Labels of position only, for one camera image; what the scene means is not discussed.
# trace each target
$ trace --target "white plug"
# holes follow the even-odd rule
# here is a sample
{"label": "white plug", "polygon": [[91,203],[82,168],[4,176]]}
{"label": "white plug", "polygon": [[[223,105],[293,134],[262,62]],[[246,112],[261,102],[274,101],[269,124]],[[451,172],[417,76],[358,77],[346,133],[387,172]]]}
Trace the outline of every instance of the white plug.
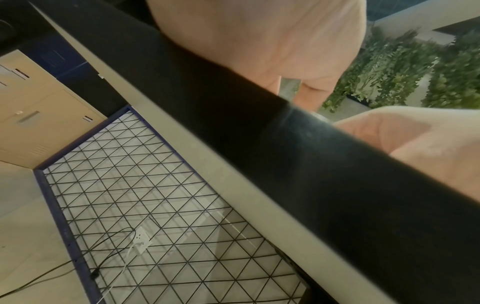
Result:
{"label": "white plug", "polygon": [[135,229],[135,235],[132,242],[134,245],[136,245],[135,248],[137,249],[139,255],[142,254],[152,244],[149,235],[141,226]]}

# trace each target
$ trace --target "white cable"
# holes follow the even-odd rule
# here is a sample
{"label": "white cable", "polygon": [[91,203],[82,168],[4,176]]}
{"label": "white cable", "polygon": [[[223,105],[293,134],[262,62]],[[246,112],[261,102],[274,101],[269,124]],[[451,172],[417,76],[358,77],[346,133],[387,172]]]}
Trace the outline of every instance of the white cable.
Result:
{"label": "white cable", "polygon": [[113,280],[113,282],[111,283],[110,288],[109,288],[109,289],[106,291],[106,293],[100,298],[100,300],[98,300],[98,302],[97,302],[96,304],[99,304],[99,303],[104,299],[104,297],[107,296],[107,294],[110,292],[110,290],[115,286],[115,285],[114,285],[115,281],[125,272],[125,269],[127,268],[127,264],[128,264],[130,252],[131,252],[131,250],[133,249],[134,246],[135,246],[135,244],[133,244],[133,245],[128,249],[128,251],[126,252],[125,265],[123,266],[123,269],[121,270],[120,274],[116,276],[116,278],[115,278],[115,279]]}

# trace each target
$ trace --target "blue edge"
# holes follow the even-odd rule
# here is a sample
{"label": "blue edge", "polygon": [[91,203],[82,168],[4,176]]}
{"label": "blue edge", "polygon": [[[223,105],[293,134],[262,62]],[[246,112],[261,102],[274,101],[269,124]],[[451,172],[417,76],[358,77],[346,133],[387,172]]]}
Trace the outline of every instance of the blue edge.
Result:
{"label": "blue edge", "polygon": [[[56,223],[58,231],[61,235],[63,242],[65,243],[65,247],[70,255],[70,259],[72,259],[72,263],[75,266],[76,272],[80,278],[80,281],[85,289],[88,299],[90,303],[97,304],[98,300],[102,297],[102,293],[100,289],[95,283],[94,280],[90,279],[90,269],[87,265],[87,262],[82,255],[82,251],[80,250],[75,237],[70,230],[70,226],[67,223],[67,220],[64,217],[62,209],[60,208],[59,204],[57,203],[57,199],[50,188],[50,185],[47,181],[47,178],[44,175],[44,170],[47,169],[49,166],[54,164],[56,161],[61,159],[63,156],[68,154],[70,151],[78,147],[81,143],[98,133],[100,130],[105,128],[107,125],[111,124],[116,119],[120,118],[123,114],[131,111],[135,116],[137,116],[156,136],[158,136],[172,151],[175,152],[175,149],[142,117],[140,114],[135,111],[130,105],[127,105],[120,109],[118,112],[113,114],[112,116],[108,117],[106,120],[95,126],[93,129],[67,145],[65,148],[60,150],[57,154],[49,158],[48,160],[44,161],[40,164],[37,168],[33,170],[35,178],[40,186],[41,192],[45,198],[45,201],[50,209],[50,213]],[[188,165],[188,163],[177,154],[177,156]]]}

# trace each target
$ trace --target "wooden cabinet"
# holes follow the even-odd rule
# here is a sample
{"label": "wooden cabinet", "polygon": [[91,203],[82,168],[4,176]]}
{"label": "wooden cabinet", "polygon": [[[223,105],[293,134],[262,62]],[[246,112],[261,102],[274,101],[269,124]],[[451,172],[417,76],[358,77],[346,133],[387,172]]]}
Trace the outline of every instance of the wooden cabinet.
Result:
{"label": "wooden cabinet", "polygon": [[35,168],[105,116],[21,52],[13,53],[0,58],[0,161]]}

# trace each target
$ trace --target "triangular grid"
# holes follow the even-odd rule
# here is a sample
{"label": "triangular grid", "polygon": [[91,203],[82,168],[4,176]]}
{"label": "triangular grid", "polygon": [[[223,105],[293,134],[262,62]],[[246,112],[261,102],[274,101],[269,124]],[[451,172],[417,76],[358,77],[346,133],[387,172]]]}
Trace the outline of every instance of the triangular grid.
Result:
{"label": "triangular grid", "polygon": [[[293,303],[305,290],[272,246],[130,111],[44,173],[80,249],[90,251],[89,267],[119,253],[97,279],[101,290],[116,279],[108,304]],[[126,257],[139,226],[152,245]]]}

